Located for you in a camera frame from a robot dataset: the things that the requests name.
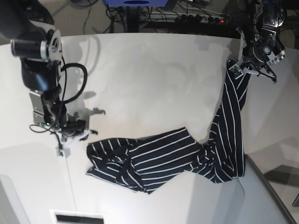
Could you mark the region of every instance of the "table surface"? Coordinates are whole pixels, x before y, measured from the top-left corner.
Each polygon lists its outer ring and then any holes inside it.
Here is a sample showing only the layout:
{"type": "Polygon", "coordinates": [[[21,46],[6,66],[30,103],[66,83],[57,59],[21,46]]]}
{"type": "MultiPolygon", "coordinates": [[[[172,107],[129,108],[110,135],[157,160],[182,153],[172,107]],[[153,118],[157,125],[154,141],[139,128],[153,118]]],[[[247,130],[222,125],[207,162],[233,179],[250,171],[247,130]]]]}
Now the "table surface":
{"type": "MultiPolygon", "coordinates": [[[[64,37],[66,62],[81,63],[89,73],[84,93],[67,105],[68,112],[79,111],[89,120],[90,128],[99,132],[74,145],[65,161],[55,156],[53,136],[29,131],[32,106],[21,80],[20,61],[11,56],[9,45],[1,46],[0,113],[5,128],[0,130],[4,136],[0,174],[13,180],[29,218],[42,220],[46,208],[51,208],[101,212],[107,215],[108,224],[192,224],[201,217],[200,211],[206,214],[204,223],[219,223],[231,212],[219,209],[220,200],[231,202],[237,194],[234,204],[245,203],[238,180],[213,184],[202,176],[183,173],[148,196],[85,175],[92,165],[86,156],[88,142],[140,138],[183,126],[194,139],[205,142],[221,99],[226,62],[236,58],[238,47],[239,40],[198,35],[64,37]],[[45,192],[51,198],[45,199],[45,192]],[[36,217],[34,209],[43,203],[44,210],[36,217]]],[[[244,145],[249,152],[259,149],[258,143],[251,141],[287,80],[294,76],[299,53],[290,50],[289,55],[290,59],[274,68],[280,74],[275,86],[262,77],[253,77],[250,82],[247,106],[242,112],[244,145]]],[[[79,70],[69,69],[66,98],[78,91],[82,79],[79,70]]],[[[273,210],[269,207],[263,212],[273,210]]],[[[267,216],[267,221],[277,216],[267,216]]]]}

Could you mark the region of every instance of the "cable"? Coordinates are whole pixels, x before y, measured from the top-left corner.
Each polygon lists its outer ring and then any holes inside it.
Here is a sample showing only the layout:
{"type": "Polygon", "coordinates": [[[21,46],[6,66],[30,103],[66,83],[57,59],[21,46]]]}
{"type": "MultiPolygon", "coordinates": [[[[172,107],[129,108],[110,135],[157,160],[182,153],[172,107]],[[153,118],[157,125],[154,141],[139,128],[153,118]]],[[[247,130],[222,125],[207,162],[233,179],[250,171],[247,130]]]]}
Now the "cable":
{"type": "Polygon", "coordinates": [[[92,11],[92,6],[89,7],[89,11],[88,11],[88,15],[87,15],[87,18],[85,19],[85,22],[84,22],[84,25],[83,25],[83,34],[85,35],[85,26],[86,26],[86,23],[87,23],[87,20],[90,16],[90,12],[92,11]]]}
{"type": "Polygon", "coordinates": [[[72,98],[70,98],[68,100],[65,100],[64,104],[68,104],[68,103],[76,100],[81,95],[81,93],[83,92],[83,90],[86,86],[86,83],[87,83],[87,76],[88,76],[87,70],[86,70],[85,66],[83,66],[79,63],[66,64],[66,65],[64,65],[64,67],[61,68],[61,71],[66,71],[68,68],[72,68],[72,67],[80,68],[83,71],[83,75],[84,75],[83,76],[83,83],[82,83],[81,89],[78,91],[78,93],[75,96],[73,96],[72,98]]]}
{"type": "MultiPolygon", "coordinates": [[[[179,2],[177,2],[178,5],[180,5],[182,8],[186,9],[187,10],[187,13],[188,13],[188,10],[192,10],[192,11],[203,11],[202,8],[199,8],[199,7],[196,7],[196,8],[189,8],[189,7],[186,7],[186,6],[183,6],[182,4],[180,4],[179,2]]],[[[209,9],[204,9],[204,12],[207,14],[207,12],[211,12],[211,13],[215,13],[215,14],[218,14],[218,15],[226,15],[228,17],[231,18],[231,16],[227,13],[219,13],[219,12],[215,12],[215,11],[212,11],[212,10],[209,10],[209,9]]]]}
{"type": "Polygon", "coordinates": [[[286,30],[291,30],[291,31],[293,31],[295,37],[298,39],[298,36],[297,36],[297,34],[296,34],[296,32],[295,32],[294,29],[283,29],[283,30],[281,30],[280,32],[284,32],[284,31],[286,31],[286,30]]]}
{"type": "Polygon", "coordinates": [[[295,30],[292,29],[292,31],[293,31],[293,33],[295,34],[296,39],[298,39],[298,36],[297,36],[295,30]]]}
{"type": "Polygon", "coordinates": [[[180,14],[176,13],[175,11],[171,11],[171,12],[178,15],[178,17],[181,18],[180,14]]]}
{"type": "Polygon", "coordinates": [[[167,21],[167,16],[166,16],[166,14],[165,14],[164,12],[158,10],[158,8],[156,8],[156,11],[159,12],[159,13],[161,13],[161,14],[163,14],[163,15],[165,16],[165,20],[166,20],[166,22],[168,22],[168,21],[167,21]]]}
{"type": "Polygon", "coordinates": [[[33,131],[33,132],[35,132],[35,133],[51,132],[50,129],[51,129],[54,125],[57,124],[57,122],[59,121],[60,115],[61,115],[61,111],[62,111],[63,105],[64,105],[64,96],[65,96],[65,91],[66,91],[66,82],[67,82],[67,73],[66,73],[66,71],[65,71],[64,92],[63,92],[63,94],[62,94],[61,104],[60,104],[60,108],[59,108],[58,116],[55,118],[55,122],[54,122],[49,128],[45,128],[45,127],[43,127],[43,126],[39,126],[39,125],[30,125],[29,128],[30,128],[31,131],[33,131]],[[43,128],[43,129],[45,129],[45,130],[40,131],[40,132],[39,132],[39,131],[35,131],[35,130],[33,130],[33,129],[31,128],[32,126],[41,127],[41,128],[43,128]]]}
{"type": "Polygon", "coordinates": [[[182,0],[182,1],[186,2],[187,4],[193,6],[193,7],[197,8],[197,9],[199,9],[200,11],[204,12],[204,13],[207,14],[208,16],[211,16],[211,14],[209,14],[208,12],[206,12],[204,9],[202,9],[202,8],[200,8],[200,7],[198,7],[198,6],[194,5],[194,4],[192,4],[192,3],[190,3],[188,0],[182,0]]]}
{"type": "Polygon", "coordinates": [[[106,8],[106,16],[111,20],[111,16],[109,13],[113,13],[113,12],[117,12],[117,14],[115,14],[114,16],[116,17],[118,14],[120,15],[120,20],[114,20],[114,22],[122,22],[122,20],[124,19],[122,16],[121,16],[121,10],[119,8],[110,8],[107,6],[106,8]]]}
{"type": "Polygon", "coordinates": [[[57,139],[57,142],[58,142],[58,148],[59,148],[59,149],[63,149],[63,146],[62,146],[62,144],[61,144],[61,142],[60,142],[59,136],[58,136],[58,134],[57,134],[56,132],[50,131],[49,129],[46,129],[45,127],[43,127],[43,126],[39,126],[39,125],[29,125],[29,129],[30,129],[31,131],[35,132],[35,133],[50,132],[51,134],[55,135],[55,137],[56,137],[56,139],[57,139]],[[43,128],[43,129],[45,129],[45,130],[44,130],[44,131],[41,131],[41,132],[38,132],[38,131],[32,129],[32,127],[34,127],[34,126],[35,126],[35,127],[43,128]]]}
{"type": "Polygon", "coordinates": [[[149,12],[149,21],[150,22],[152,22],[152,20],[151,20],[151,14],[152,14],[152,12],[153,12],[153,6],[151,7],[151,10],[150,10],[150,8],[147,6],[147,9],[148,9],[148,12],[149,12]]]}
{"type": "Polygon", "coordinates": [[[109,29],[110,29],[110,25],[105,29],[103,33],[105,34],[109,29]]]}

